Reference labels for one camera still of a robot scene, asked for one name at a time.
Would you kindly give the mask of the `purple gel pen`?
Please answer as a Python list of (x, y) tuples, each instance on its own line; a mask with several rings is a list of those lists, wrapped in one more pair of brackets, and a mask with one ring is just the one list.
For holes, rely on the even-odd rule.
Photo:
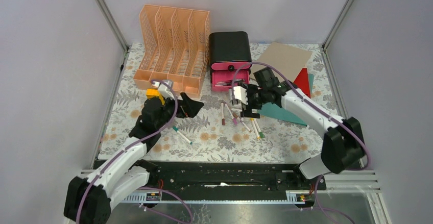
[(221, 81), (221, 82), (217, 82), (215, 86), (231, 86), (232, 83), (235, 84), (237, 83), (237, 81), (233, 81), (233, 80)]

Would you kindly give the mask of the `pink drawer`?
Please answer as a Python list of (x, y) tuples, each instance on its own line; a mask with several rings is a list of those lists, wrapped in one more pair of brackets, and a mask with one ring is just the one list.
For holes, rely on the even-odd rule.
[(211, 74), (211, 90), (213, 92), (225, 92), (231, 88), (232, 81), (234, 85), (239, 83), (249, 84), (249, 71), (247, 69), (241, 69), (236, 77), (234, 77), (235, 71), (218, 70), (213, 71)]
[(249, 69), (252, 66), (248, 61), (214, 62), (210, 68), (213, 71), (236, 71), (238, 69)]

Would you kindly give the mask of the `pink top drawer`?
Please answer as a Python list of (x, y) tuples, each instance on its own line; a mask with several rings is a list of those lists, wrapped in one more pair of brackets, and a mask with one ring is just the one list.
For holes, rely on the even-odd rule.
[(248, 61), (214, 62), (210, 68), (213, 71), (236, 71), (238, 69), (249, 69), (252, 66)]

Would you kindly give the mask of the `black drawer cabinet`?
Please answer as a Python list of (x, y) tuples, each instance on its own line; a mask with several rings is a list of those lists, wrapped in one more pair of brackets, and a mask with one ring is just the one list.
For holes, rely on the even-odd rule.
[(214, 32), (209, 35), (210, 64), (252, 61), (249, 37), (245, 31)]

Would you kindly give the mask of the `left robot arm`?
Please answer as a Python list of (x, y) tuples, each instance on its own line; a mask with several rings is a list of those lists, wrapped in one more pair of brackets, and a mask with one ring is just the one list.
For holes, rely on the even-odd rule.
[(193, 118), (204, 103), (186, 93), (181, 99), (158, 97), (145, 101), (124, 145), (85, 177), (74, 177), (67, 189), (63, 214), (76, 223), (106, 223), (112, 210), (137, 188), (158, 184), (155, 166), (142, 160), (174, 118)]

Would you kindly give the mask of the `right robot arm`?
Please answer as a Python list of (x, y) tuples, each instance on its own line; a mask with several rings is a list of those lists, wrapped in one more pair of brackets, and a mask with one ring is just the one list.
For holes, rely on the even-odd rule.
[(235, 85), (232, 98), (241, 102), (243, 117), (258, 118), (253, 110), (274, 104), (302, 119), (322, 138), (321, 152), (294, 168), (293, 183), (306, 189), (313, 179), (326, 173), (340, 173), (367, 155), (360, 123), (351, 117), (331, 115), (305, 95), (294, 83), (283, 82), (270, 67), (254, 73), (257, 83)]

